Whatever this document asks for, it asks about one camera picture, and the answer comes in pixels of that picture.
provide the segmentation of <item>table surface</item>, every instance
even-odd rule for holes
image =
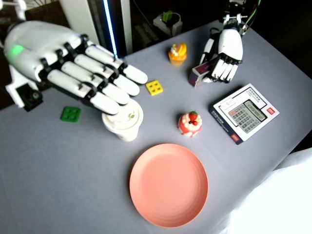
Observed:
[[[0,112],[0,232],[15,234],[211,233],[312,129],[312,81],[255,31],[243,37],[244,58],[229,84],[188,83],[213,22],[129,55],[130,64],[158,79],[164,92],[135,97],[144,111],[138,137],[123,142],[108,132],[98,111],[50,89],[44,103],[27,113]],[[181,67],[168,61],[173,43],[188,45]],[[208,112],[225,95],[252,83],[280,115],[236,145]],[[64,106],[82,109],[79,123],[60,120]],[[177,127],[181,113],[197,110],[203,130],[194,138]],[[191,223],[174,229],[142,218],[129,195],[136,159],[161,143],[183,145],[198,155],[209,177],[208,201]]]

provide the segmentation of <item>green lego block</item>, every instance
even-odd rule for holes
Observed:
[[[172,18],[172,11],[167,11],[167,12],[164,12],[163,15],[162,15],[162,21],[164,23],[168,22],[169,20],[171,20]]]
[[[77,123],[80,119],[81,109],[78,107],[66,106],[60,117],[62,121]]]

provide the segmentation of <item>robotic hand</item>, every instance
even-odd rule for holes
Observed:
[[[260,4],[253,6],[253,13],[247,22],[252,18]],[[208,40],[204,53],[200,59],[200,64],[208,62],[211,70],[203,79],[203,82],[215,81],[230,82],[242,63],[243,44],[241,36],[249,27],[242,23],[242,13],[246,9],[246,0],[229,0],[226,8],[226,16],[223,18],[223,31],[215,33]]]
[[[119,105],[139,94],[145,73],[128,65],[86,35],[66,27],[24,21],[9,27],[4,55],[12,83],[7,92],[20,108],[30,111],[42,102],[37,84],[47,83],[100,111],[115,115]]]

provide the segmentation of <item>red logo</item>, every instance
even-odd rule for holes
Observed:
[[[273,110],[271,107],[267,110],[271,115],[275,113],[275,110]]]
[[[240,138],[238,137],[238,135],[236,135],[235,133],[231,135],[231,138],[235,141],[238,142],[240,140]]]

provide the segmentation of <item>white cloth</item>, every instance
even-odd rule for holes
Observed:
[[[312,234],[312,148],[280,165],[288,167],[272,172],[231,213],[227,234]]]

